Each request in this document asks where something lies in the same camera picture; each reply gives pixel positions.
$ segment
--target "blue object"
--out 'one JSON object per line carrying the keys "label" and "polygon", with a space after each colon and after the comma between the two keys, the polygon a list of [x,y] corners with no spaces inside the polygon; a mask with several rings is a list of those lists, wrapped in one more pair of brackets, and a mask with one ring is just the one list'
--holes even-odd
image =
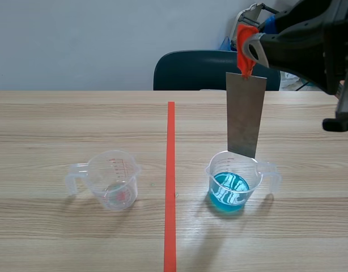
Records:
{"label": "blue object", "polygon": [[213,204],[223,211],[237,211],[241,209],[249,195],[247,193],[237,194],[224,188],[237,192],[248,191],[249,186],[244,178],[229,172],[219,173],[214,178],[222,187],[218,186],[214,181],[211,183],[209,197]]}
{"label": "blue object", "polygon": [[266,34],[278,34],[276,22],[275,22],[275,15],[272,15],[269,19],[265,22],[264,27],[264,33]]}
{"label": "blue object", "polygon": [[219,47],[219,50],[231,51],[231,42],[230,42],[230,38],[228,36],[224,38],[222,44]]}

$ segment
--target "red tape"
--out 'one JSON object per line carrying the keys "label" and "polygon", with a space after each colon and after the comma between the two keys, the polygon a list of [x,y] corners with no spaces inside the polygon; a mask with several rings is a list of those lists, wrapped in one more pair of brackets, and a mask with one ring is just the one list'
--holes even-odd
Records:
{"label": "red tape", "polygon": [[165,178],[164,272],[176,272],[175,194],[175,103],[170,101]]}

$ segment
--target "measuring cup with blue liquid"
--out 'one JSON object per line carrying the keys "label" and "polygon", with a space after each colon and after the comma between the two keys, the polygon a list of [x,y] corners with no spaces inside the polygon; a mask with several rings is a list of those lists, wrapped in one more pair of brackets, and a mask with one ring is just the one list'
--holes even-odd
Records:
{"label": "measuring cup with blue liquid", "polygon": [[137,198],[136,176],[140,170],[130,154],[112,150],[93,157],[88,163],[72,164],[65,183],[69,194],[75,195],[76,179],[81,179],[106,209],[123,210]]}
{"label": "measuring cup with blue liquid", "polygon": [[275,164],[259,163],[229,151],[216,154],[206,168],[206,173],[209,176],[209,197],[223,211],[243,208],[264,179],[270,180],[271,193],[279,189],[282,181]]}

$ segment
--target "plastic measuring cup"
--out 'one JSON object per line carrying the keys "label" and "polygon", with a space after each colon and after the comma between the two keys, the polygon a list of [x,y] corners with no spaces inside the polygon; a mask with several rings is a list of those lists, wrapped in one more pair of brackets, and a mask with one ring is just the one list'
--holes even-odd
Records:
{"label": "plastic measuring cup", "polygon": [[209,176],[209,196],[223,211],[242,208],[264,178],[270,178],[270,192],[279,189],[282,176],[272,163],[258,163],[229,151],[216,154],[206,168]]}
{"label": "plastic measuring cup", "polygon": [[130,207],[137,195],[136,176],[140,167],[123,151],[107,151],[88,163],[72,164],[65,178],[70,195],[77,194],[76,179],[84,181],[92,194],[109,210]]}

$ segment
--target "gray metal sheet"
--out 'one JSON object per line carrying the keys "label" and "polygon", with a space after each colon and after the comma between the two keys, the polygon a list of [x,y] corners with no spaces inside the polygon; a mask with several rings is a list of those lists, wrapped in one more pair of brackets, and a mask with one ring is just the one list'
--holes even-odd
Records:
{"label": "gray metal sheet", "polygon": [[226,74],[228,150],[254,158],[266,90],[266,78]]}

